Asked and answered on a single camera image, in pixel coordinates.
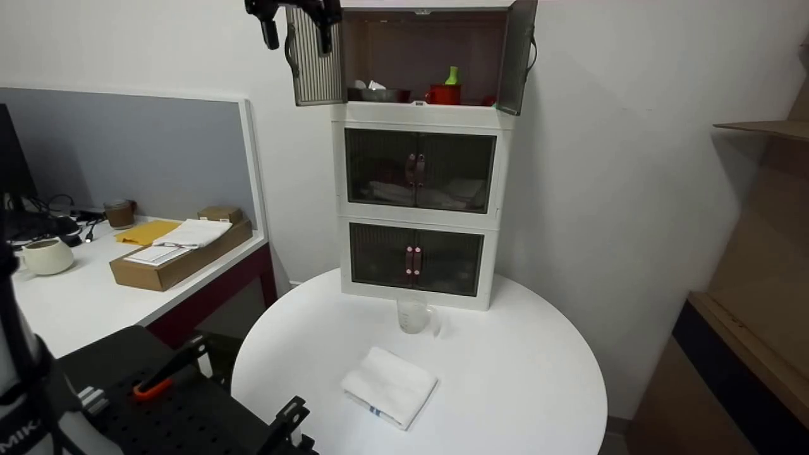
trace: glass drawer front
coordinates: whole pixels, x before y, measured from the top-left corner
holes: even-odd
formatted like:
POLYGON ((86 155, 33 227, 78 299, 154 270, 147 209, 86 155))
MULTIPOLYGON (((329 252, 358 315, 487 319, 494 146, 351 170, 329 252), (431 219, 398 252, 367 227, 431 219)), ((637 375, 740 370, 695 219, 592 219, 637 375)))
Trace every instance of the glass drawer front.
POLYGON ((346 128, 349 203, 485 213, 492 137, 346 128))
POLYGON ((349 227, 353 283, 418 288, 434 294, 478 294, 483 236, 349 227))

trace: wall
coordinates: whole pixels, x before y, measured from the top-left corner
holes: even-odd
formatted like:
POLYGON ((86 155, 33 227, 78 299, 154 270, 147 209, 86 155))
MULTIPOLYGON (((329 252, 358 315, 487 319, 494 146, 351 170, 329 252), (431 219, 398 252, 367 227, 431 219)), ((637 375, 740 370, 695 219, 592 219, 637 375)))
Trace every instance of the wall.
MULTIPOLYGON (((594 347, 631 417, 686 288, 708 281, 756 170, 713 121, 780 116, 809 0, 540 0, 499 270, 594 347)), ((0 85, 245 94, 271 241, 292 281, 335 266, 330 111, 292 109, 243 2, 3 0, 0 85)))

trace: open cabinet door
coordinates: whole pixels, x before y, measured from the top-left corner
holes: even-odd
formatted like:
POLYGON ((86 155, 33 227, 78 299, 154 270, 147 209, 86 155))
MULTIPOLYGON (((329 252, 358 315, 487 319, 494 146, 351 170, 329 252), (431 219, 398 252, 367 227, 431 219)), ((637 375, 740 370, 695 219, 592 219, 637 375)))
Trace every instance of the open cabinet door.
POLYGON ((330 54, 317 56, 317 29, 298 7, 284 7, 283 54, 295 83, 298 106, 326 106, 343 102, 341 83, 341 35, 330 26, 330 54))
POLYGON ((522 88, 527 70, 532 66, 530 49, 532 40, 536 0, 516 0, 507 11, 506 40, 503 40, 503 69, 497 85, 497 109, 518 116, 522 111, 522 88))
POLYGON ((804 69, 809 70, 809 40, 804 40, 799 59, 801 59, 804 69))

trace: cup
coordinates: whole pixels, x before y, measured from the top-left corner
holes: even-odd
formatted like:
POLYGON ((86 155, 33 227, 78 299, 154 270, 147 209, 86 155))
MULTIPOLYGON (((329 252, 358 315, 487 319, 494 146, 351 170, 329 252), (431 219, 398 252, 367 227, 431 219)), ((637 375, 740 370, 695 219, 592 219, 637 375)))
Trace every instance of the cup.
POLYGON ((104 204, 104 216, 105 216, 111 227, 134 224, 134 209, 135 209, 134 200, 121 200, 121 203, 104 204))
POLYGON ((426 104, 459 104, 459 85, 429 85, 426 104))
POLYGON ((56 276, 67 270, 76 259, 71 247, 58 238, 25 243, 20 250, 20 264, 33 276, 56 276))
POLYGON ((398 315, 398 329, 403 333, 421 333, 429 324, 434 324, 431 333, 437 337, 439 321, 434 309, 426 303, 425 297, 406 294, 397 299, 397 315, 398 315))

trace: white paper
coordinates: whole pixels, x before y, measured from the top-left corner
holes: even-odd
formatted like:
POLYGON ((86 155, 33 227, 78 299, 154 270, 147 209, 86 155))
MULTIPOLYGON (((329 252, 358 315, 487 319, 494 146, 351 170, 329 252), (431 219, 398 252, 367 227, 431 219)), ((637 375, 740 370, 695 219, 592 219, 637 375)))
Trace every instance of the white paper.
POLYGON ((204 247, 229 231, 228 219, 183 219, 172 232, 157 238, 152 246, 204 247))
POLYGON ((425 406, 434 385, 437 379, 429 371, 376 347, 341 381, 349 395, 368 404, 370 414, 383 414, 403 430, 425 406))
POLYGON ((161 266, 168 264, 176 255, 188 252, 188 247, 180 247, 180 246, 149 246, 134 255, 129 255, 129 264, 144 264, 144 266, 161 266))

